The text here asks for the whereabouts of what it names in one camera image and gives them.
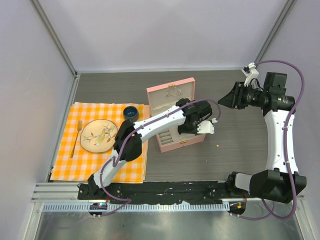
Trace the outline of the pink jewelry box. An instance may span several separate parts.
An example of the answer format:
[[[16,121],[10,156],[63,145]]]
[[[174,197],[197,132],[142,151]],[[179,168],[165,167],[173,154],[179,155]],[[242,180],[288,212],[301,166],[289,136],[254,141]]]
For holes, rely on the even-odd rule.
[[[169,82],[146,89],[150,115],[153,117],[170,109],[180,99],[195,99],[193,77]],[[178,127],[165,129],[156,135],[162,153],[203,142],[205,134],[179,134]]]

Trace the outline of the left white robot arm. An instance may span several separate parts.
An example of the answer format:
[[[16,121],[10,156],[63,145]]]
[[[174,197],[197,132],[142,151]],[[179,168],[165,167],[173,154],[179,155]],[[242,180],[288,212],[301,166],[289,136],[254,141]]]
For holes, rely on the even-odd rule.
[[[219,118],[209,119],[212,114],[207,100],[181,98],[169,109],[146,120],[125,120],[115,136],[109,159],[87,180],[89,194],[102,199],[117,172],[142,154],[142,144],[164,130],[177,127],[178,134],[213,134]]]

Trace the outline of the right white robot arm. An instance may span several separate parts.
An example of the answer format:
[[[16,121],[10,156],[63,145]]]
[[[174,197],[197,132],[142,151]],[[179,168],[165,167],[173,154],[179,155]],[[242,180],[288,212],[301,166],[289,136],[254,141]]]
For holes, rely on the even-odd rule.
[[[226,181],[226,193],[233,198],[244,193],[288,204],[294,198],[292,190],[300,193],[307,178],[299,175],[293,149],[293,123],[290,112],[295,104],[293,96],[286,95],[287,75],[267,72],[263,86],[254,78],[248,86],[237,81],[232,90],[218,103],[230,109],[258,107],[267,127],[268,154],[265,170],[256,174],[232,172]]]

